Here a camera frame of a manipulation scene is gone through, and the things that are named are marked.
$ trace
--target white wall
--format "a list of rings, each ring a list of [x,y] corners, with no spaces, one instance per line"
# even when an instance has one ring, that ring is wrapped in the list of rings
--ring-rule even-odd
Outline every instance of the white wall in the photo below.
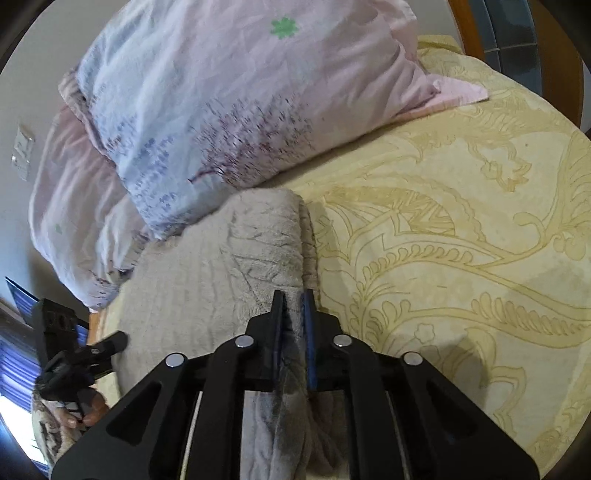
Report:
[[[447,0],[407,0],[418,19],[419,35],[451,35],[462,46],[452,9]]]
[[[26,33],[0,74],[0,300],[14,306],[4,277],[38,297],[87,313],[33,248],[28,201],[44,140],[61,97],[57,85],[125,0],[56,0]],[[11,165],[17,125],[35,135],[29,181]]]

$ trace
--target metal screw head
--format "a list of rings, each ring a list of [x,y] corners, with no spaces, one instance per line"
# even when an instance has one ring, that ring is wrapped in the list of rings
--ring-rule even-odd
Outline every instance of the metal screw head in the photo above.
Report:
[[[240,337],[236,337],[234,342],[238,348],[248,348],[251,345],[254,345],[255,339],[250,335],[240,335]]]
[[[181,353],[171,353],[166,357],[166,364],[170,368],[179,367],[184,363],[184,356]]]
[[[341,335],[336,335],[335,338],[333,338],[333,343],[336,346],[349,346],[351,345],[351,343],[353,343],[353,339],[349,336],[349,335],[345,335],[344,333],[342,333]]]
[[[406,352],[402,359],[404,360],[404,363],[414,367],[423,363],[423,357],[417,352]]]

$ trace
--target gray tile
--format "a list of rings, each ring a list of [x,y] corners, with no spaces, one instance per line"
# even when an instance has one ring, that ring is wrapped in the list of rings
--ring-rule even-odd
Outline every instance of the gray tile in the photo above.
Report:
[[[469,0],[472,16],[476,22],[482,48],[490,50],[496,48],[495,31],[492,29],[491,18],[484,0]]]
[[[484,54],[486,64],[497,72],[501,71],[501,61],[499,59],[499,52],[488,51]]]
[[[538,47],[515,47],[502,49],[501,72],[516,82],[542,95],[542,70]]]
[[[534,21],[527,0],[485,0],[499,48],[536,43]]]

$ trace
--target black gripper frame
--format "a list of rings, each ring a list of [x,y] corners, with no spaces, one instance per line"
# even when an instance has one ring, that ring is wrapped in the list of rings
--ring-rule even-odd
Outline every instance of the black gripper frame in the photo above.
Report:
[[[343,335],[311,290],[303,310],[308,389],[345,393],[352,480],[539,480],[532,458],[418,353],[381,355]]]
[[[172,353],[56,463],[53,480],[237,480],[244,392],[277,383],[285,295],[214,353]],[[194,430],[191,420],[199,403]]]

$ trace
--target light switch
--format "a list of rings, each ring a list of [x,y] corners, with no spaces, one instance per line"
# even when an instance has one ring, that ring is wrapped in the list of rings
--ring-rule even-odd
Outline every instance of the light switch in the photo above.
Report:
[[[29,165],[34,144],[33,135],[24,126],[19,125],[12,149],[12,166],[18,172],[18,176],[25,181],[29,177]]]

